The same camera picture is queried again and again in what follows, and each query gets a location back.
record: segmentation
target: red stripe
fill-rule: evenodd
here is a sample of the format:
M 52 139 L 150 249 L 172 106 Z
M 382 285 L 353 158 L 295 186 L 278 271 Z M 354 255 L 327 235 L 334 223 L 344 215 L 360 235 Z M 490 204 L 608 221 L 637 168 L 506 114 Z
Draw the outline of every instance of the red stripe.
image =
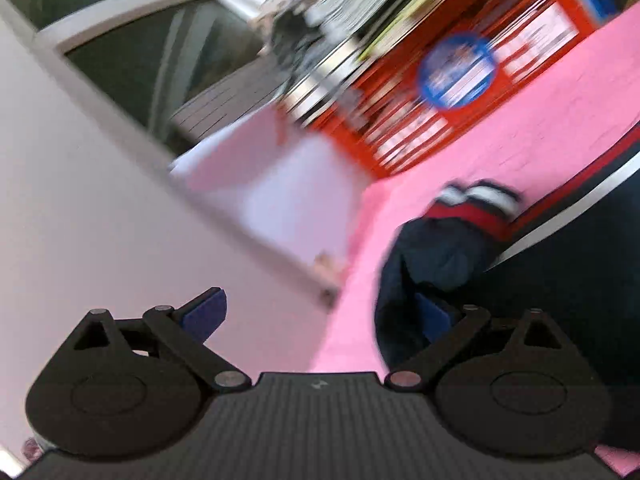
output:
M 435 202 L 425 213 L 427 218 L 460 218 L 465 220 L 496 240 L 505 240 L 508 232 L 508 224 L 503 219 L 491 213 L 477 208 L 469 202 L 453 207 L 440 202 Z
M 616 158 L 626 152 L 636 141 L 640 140 L 640 127 L 636 126 L 629 130 L 624 137 L 622 137 L 611 148 L 594 160 L 584 170 L 567 181 L 561 187 L 551 192 L 533 206 L 527 209 L 521 216 L 519 216 L 515 222 L 510 226 L 510 235 L 516 234 L 517 231 L 522 229 L 528 223 L 534 221 L 538 216 L 544 213 L 547 209 L 553 207 L 565 197 L 569 196 L 572 192 L 576 191 L 582 184 L 593 177 L 598 171 L 611 164 Z

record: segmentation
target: metal rivet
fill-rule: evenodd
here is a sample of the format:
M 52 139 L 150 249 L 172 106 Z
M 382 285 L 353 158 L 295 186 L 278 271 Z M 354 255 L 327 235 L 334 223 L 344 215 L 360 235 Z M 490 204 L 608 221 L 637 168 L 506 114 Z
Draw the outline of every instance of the metal rivet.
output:
M 420 375 L 415 372 L 409 372 L 406 370 L 391 374 L 389 380 L 391 381 L 391 384 L 393 384 L 393 386 L 398 386 L 399 388 L 413 388 L 414 386 L 420 384 L 420 382 L 422 381 Z
M 247 377 L 242 372 L 230 370 L 228 372 L 220 372 L 214 380 L 218 386 L 223 388 L 236 388 L 237 386 L 242 386 Z

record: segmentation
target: blue sticker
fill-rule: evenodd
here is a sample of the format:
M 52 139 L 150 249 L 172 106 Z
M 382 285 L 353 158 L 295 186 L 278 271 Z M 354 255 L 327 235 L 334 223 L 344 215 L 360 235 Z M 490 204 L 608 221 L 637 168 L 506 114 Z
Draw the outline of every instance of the blue sticker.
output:
M 459 108 L 491 86 L 497 68 L 485 40 L 456 34 L 438 43 L 422 60 L 420 92 L 436 108 Z

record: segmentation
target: white stripe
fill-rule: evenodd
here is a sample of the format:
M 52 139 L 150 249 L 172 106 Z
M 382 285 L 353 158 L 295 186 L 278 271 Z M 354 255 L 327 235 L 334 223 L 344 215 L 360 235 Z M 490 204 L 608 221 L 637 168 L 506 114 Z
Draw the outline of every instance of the white stripe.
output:
M 525 249 L 537 244 L 539 241 L 544 240 L 548 236 L 551 236 L 556 231 L 563 228 L 569 222 L 572 222 L 582 213 L 587 211 L 591 206 L 596 204 L 599 200 L 607 196 L 611 191 L 616 189 L 626 179 L 631 177 L 636 171 L 640 170 L 640 153 L 635 155 L 630 161 L 628 161 L 622 168 L 615 173 L 610 174 L 605 180 L 599 183 L 595 188 L 583 196 L 578 202 L 569 206 L 567 209 L 558 213 L 556 216 L 543 223 L 540 227 L 537 227 L 532 232 L 522 237 L 496 260 L 492 267 L 508 260 L 509 258 L 521 253 Z
M 16 478 L 24 471 L 24 464 L 13 456 L 3 446 L 0 446 L 0 471 Z
M 466 195 L 495 205 L 511 218 L 518 214 L 518 202 L 513 196 L 495 189 L 495 187 L 477 186 L 466 190 Z
M 447 186 L 440 192 L 438 199 L 442 200 L 447 205 L 458 205 L 462 204 L 466 200 L 466 196 L 458 188 Z

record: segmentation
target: pink surface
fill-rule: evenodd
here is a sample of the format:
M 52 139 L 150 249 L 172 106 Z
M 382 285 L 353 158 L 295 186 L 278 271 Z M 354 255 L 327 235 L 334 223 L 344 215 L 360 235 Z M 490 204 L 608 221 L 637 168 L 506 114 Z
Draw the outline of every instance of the pink surface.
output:
M 444 183 L 493 178 L 523 192 L 529 206 L 593 162 L 640 120 L 638 23 L 640 4 L 587 38 L 442 152 L 366 190 L 346 282 L 311 371 L 375 370 L 385 375 L 372 320 L 378 273 L 397 227 L 420 215 Z

